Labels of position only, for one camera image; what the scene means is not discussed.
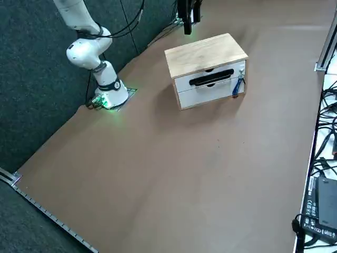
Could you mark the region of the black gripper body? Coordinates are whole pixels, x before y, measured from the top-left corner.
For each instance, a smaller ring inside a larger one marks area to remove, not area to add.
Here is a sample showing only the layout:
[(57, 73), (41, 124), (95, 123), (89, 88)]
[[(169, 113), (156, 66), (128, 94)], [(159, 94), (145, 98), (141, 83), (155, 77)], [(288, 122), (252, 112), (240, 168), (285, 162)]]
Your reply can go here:
[(200, 0), (178, 0), (177, 11), (178, 12), (190, 12), (194, 7), (200, 6), (202, 1)]

